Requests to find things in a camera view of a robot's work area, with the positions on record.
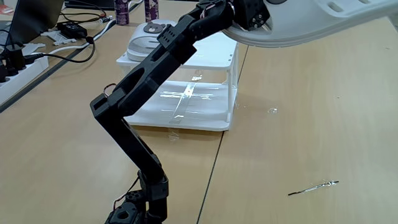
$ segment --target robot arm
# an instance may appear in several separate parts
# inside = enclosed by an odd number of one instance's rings
[[[398,11],[396,0],[264,0],[264,2],[271,15],[264,21],[264,26],[254,28],[234,24],[224,30],[224,33],[248,45],[286,47],[320,39]]]
[[[335,1],[340,5],[330,5],[330,0],[204,0],[182,16],[175,27],[167,26],[158,36],[159,46],[116,86],[112,94],[101,94],[90,104],[99,124],[138,166],[142,188],[128,192],[125,201],[109,214],[106,223],[160,224],[167,218],[168,179],[156,155],[124,117],[133,115],[195,53],[193,44],[196,41],[224,30],[245,44],[283,47],[323,37],[383,16],[398,7],[396,0]],[[349,5],[346,2],[355,2],[355,5],[356,1],[364,4],[362,10],[347,11],[350,8],[344,7]]]

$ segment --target laptop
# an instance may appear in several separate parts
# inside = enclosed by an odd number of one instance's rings
[[[16,44],[26,44],[53,28],[58,21],[63,0],[18,0],[12,21],[1,21]],[[9,45],[8,33],[0,32],[0,44]]]

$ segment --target table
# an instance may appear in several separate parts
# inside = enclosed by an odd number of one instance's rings
[[[83,9],[64,9],[63,10],[65,13],[77,13],[77,12],[95,12],[98,13],[98,11],[95,10],[83,10]],[[107,15],[114,15],[113,11],[107,11],[106,12]],[[68,16],[68,18],[71,19],[76,19],[76,20],[87,20],[92,18],[93,16],[91,15],[70,15]],[[65,21],[65,18],[63,18],[62,16],[60,16],[60,18],[58,19],[59,22]],[[100,23],[85,23],[82,24],[82,26],[84,28],[87,29],[87,33],[88,35],[94,36],[97,33],[101,32],[104,27],[106,26],[106,24],[100,24]],[[31,43],[41,43],[41,44],[45,44],[45,47],[43,48],[39,48],[37,51],[38,52],[45,52],[45,53],[49,53],[55,49],[61,48],[61,47],[66,47],[66,46],[71,46],[71,45],[83,45],[86,43],[85,40],[77,40],[77,42],[75,43],[69,43],[69,44],[62,44],[59,46],[54,46],[53,45],[53,40],[51,40],[48,37],[41,37],[38,36],[37,38],[35,38],[33,41],[31,41]],[[77,49],[69,49],[69,50],[63,50],[60,52],[57,52],[56,54],[62,57],[69,57],[69,58],[73,58],[74,55],[78,54],[81,50],[77,50]],[[29,83],[25,86],[23,86],[22,89],[19,90],[18,93],[16,93],[15,95],[13,95],[12,97],[10,97],[8,99],[7,102],[5,103],[1,103],[0,105],[0,111],[5,110],[9,105],[13,104],[15,101],[17,101],[20,97],[24,96],[27,92],[30,91],[30,89],[34,88],[36,83],[41,82],[41,80],[47,78],[49,75],[51,75],[54,71],[56,71],[59,67],[61,67],[64,63],[66,63],[66,61],[62,61],[59,58],[54,58],[54,57],[49,57],[49,67],[47,69],[45,69],[40,75],[36,76],[35,78],[33,78],[33,80],[26,80],[25,82]]]
[[[176,20],[194,5],[161,1],[160,17]],[[103,223],[135,179],[89,107],[122,78],[115,60],[126,46],[115,43],[143,22],[143,6],[131,20],[100,38],[88,63],[67,63],[0,114],[0,223]],[[199,223],[395,223],[398,35],[390,23],[246,50],[239,46],[231,131],[137,127],[170,179],[166,223],[196,223],[203,200]],[[287,196],[324,179],[341,183]]]
[[[395,223],[397,59],[386,18],[250,47],[200,223]],[[287,196],[324,180],[340,183]]]
[[[195,2],[160,2],[161,18],[178,19],[172,11],[162,13],[172,6],[183,14]],[[133,19],[143,7],[132,12]],[[97,41],[88,63],[67,63],[0,114],[0,223],[103,223],[113,200],[136,178],[135,165],[89,107],[107,84],[122,79],[116,59],[135,24],[113,27]],[[242,48],[244,58],[247,47]],[[85,49],[75,59],[90,52]],[[170,179],[167,223],[195,223],[223,133],[138,132]]]

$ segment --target cable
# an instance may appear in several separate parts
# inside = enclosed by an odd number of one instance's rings
[[[93,44],[93,50],[91,51],[90,56],[88,56],[88,58],[86,58],[86,59],[84,59],[84,60],[69,59],[69,58],[65,58],[65,57],[62,57],[62,56],[59,56],[59,55],[55,55],[55,54],[41,54],[41,55],[43,55],[43,56],[48,56],[48,57],[56,57],[56,58],[60,58],[60,59],[63,59],[63,60],[67,60],[68,62],[73,62],[73,63],[85,63],[85,62],[89,61],[89,60],[93,57],[93,55],[94,55],[95,43],[93,42],[92,44]]]
[[[100,8],[99,6],[97,6],[95,4],[82,2],[82,1],[77,1],[77,0],[69,0],[69,1],[78,2],[78,3],[86,4],[86,5],[89,5],[89,6],[94,6],[95,8],[97,8],[100,11],[102,11],[102,13],[103,13],[103,15],[99,15],[97,13],[91,13],[91,12],[81,12],[81,13],[63,13],[63,12],[60,12],[60,15],[63,16],[69,22],[76,22],[77,24],[80,24],[80,23],[84,23],[84,22],[94,22],[94,21],[97,21],[98,19],[102,19],[102,18],[106,17],[105,10]],[[77,20],[69,19],[66,15],[94,15],[94,16],[98,16],[98,17],[92,18],[92,19],[87,19],[85,21],[77,21]]]
[[[104,35],[104,33],[109,29],[110,25],[115,22],[116,19],[112,19],[110,20],[107,25],[105,26],[105,28],[97,35],[95,35],[94,40],[98,40],[102,35]],[[53,51],[51,51],[49,54],[55,54],[57,52],[63,51],[63,50],[68,50],[68,49],[83,49],[85,47],[87,47],[89,45],[89,43],[85,43],[81,46],[68,46],[68,47],[62,47],[59,49],[55,49]]]
[[[142,1],[143,1],[143,0],[139,0],[139,1],[130,1],[130,2],[129,2],[129,8],[131,8],[131,5],[132,5],[132,4],[141,4]]]
[[[91,4],[91,3],[87,3],[87,2],[82,2],[82,1],[77,1],[77,0],[68,0],[68,1],[73,1],[73,2],[78,2],[78,3],[81,3],[81,4],[86,4],[86,5],[89,5],[89,6],[94,6],[94,7],[97,8],[98,10],[102,11],[102,12],[104,13],[105,17],[106,17],[106,12],[105,12],[105,10],[102,9],[102,8],[100,8],[99,6],[97,6],[97,5],[95,5],[95,4]]]
[[[63,16],[68,22],[75,22],[77,24],[81,24],[81,23],[84,23],[84,22],[94,22],[94,21],[97,21],[98,19],[102,19],[104,17],[104,16],[101,16],[99,14],[88,13],[88,12],[87,13],[68,13],[68,14],[60,12],[60,15]],[[87,19],[87,20],[84,20],[84,21],[77,21],[77,20],[69,19],[66,15],[94,15],[94,16],[97,16],[97,17],[96,18],[92,18],[92,19]]]
[[[122,196],[118,197],[115,201],[113,201],[113,211],[116,210],[116,202],[120,201],[123,199],[124,196],[126,196],[127,193],[129,193],[129,191],[135,186],[135,184],[138,182],[139,177],[137,177],[137,179],[132,183],[131,187],[129,188],[129,190],[127,190],[127,192],[125,194],[123,194]]]
[[[5,30],[5,29],[0,29],[0,31],[3,31],[3,32],[8,33],[8,36],[10,37],[10,43],[11,43],[11,45],[12,45],[12,48],[14,48],[14,41],[13,41],[13,39],[12,39],[11,33],[10,33],[8,30]]]

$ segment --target bottle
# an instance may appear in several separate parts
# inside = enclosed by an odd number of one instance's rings
[[[145,22],[159,18],[159,0],[144,0]]]
[[[114,13],[117,25],[129,24],[130,19],[128,0],[114,0]]]

